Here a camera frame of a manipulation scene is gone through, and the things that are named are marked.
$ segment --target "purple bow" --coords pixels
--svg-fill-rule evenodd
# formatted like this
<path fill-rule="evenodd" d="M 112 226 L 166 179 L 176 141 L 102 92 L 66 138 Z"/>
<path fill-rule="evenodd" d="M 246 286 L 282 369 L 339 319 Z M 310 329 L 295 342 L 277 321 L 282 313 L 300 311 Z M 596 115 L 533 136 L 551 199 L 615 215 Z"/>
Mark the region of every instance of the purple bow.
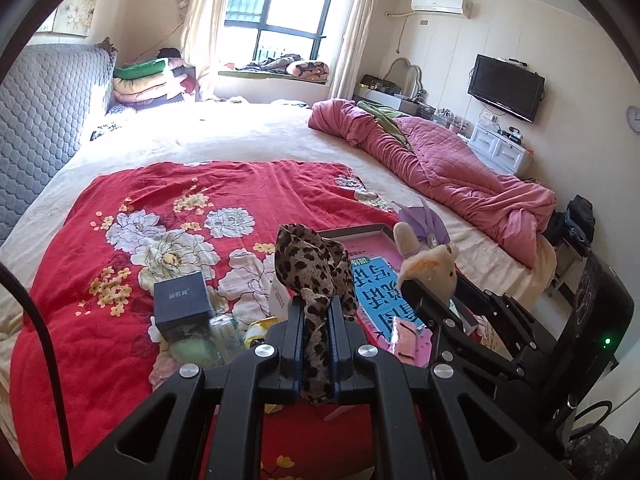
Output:
<path fill-rule="evenodd" d="M 394 202 L 400 208 L 398 212 L 400 221 L 406 222 L 411 226 L 421 245 L 434 248 L 441 244 L 450 243 L 451 238 L 449 238 L 449 233 L 442 218 L 429 207 L 423 197 L 420 197 L 420 201 L 422 206 L 412 207 Z"/>

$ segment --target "metal screw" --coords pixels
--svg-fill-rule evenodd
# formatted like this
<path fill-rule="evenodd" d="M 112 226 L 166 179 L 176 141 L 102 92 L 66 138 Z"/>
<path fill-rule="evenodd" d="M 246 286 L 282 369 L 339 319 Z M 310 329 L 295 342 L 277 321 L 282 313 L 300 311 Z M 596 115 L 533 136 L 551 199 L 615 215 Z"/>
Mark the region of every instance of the metal screw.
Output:
<path fill-rule="evenodd" d="M 378 355 L 378 348 L 373 345 L 362 345 L 358 348 L 358 354 L 362 357 L 373 357 Z"/>
<path fill-rule="evenodd" d="M 258 357 L 271 357 L 276 353 L 276 349 L 271 345 L 258 345 L 255 347 L 255 354 Z"/>
<path fill-rule="evenodd" d="M 191 379 L 192 377 L 195 377 L 199 371 L 200 368 L 198 367 L 198 365 L 187 363 L 180 367 L 180 376 L 184 377 L 185 379 Z"/>
<path fill-rule="evenodd" d="M 453 377 L 453 368 L 449 365 L 439 364 L 433 367 L 433 373 L 441 379 L 449 379 Z"/>

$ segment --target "gray quilted headboard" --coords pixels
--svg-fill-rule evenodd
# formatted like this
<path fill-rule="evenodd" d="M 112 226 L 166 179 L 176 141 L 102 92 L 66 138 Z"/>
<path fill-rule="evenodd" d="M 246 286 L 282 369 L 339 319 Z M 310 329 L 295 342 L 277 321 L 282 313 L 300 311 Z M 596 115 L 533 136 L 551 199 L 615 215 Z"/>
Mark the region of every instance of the gray quilted headboard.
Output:
<path fill-rule="evenodd" d="M 104 116 L 115 53 L 107 38 L 30 45 L 15 60 L 0 85 L 0 244 L 78 150 L 85 121 Z"/>

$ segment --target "red floral bedspread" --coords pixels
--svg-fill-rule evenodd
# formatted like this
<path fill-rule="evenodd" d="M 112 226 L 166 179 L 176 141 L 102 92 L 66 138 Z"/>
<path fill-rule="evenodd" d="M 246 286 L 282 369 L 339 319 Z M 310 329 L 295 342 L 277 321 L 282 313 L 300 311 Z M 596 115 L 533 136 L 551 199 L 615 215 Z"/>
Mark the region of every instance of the red floral bedspread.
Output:
<path fill-rule="evenodd" d="M 341 164 L 161 162 L 96 178 L 31 289 L 56 348 L 74 461 L 151 393 L 160 350 L 150 320 L 155 282 L 202 270 L 216 310 L 252 322 L 268 313 L 280 224 L 326 230 L 396 222 L 372 203 L 385 206 Z M 62 478 L 49 379 L 27 319 L 12 357 L 10 399 L 27 468 L 36 480 Z M 301 403 L 265 415 L 262 478 L 329 480 L 371 465 L 368 410 L 324 422 L 331 410 Z"/>

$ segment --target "power outlet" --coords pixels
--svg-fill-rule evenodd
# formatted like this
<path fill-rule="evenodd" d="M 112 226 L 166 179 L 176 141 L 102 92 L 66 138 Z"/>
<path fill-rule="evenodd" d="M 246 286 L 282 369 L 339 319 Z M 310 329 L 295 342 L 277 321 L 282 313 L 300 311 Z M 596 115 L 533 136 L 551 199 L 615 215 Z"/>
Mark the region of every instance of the power outlet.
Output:
<path fill-rule="evenodd" d="M 489 121 L 490 123 L 495 124 L 495 123 L 497 123 L 497 122 L 498 122 L 498 116 L 497 116 L 496 114 L 494 114 L 494 113 L 491 113 L 491 112 L 490 112 L 490 111 L 488 111 L 488 110 L 486 110 L 486 111 L 482 112 L 482 113 L 480 114 L 480 116 L 481 116 L 483 119 L 486 119 L 487 121 Z"/>

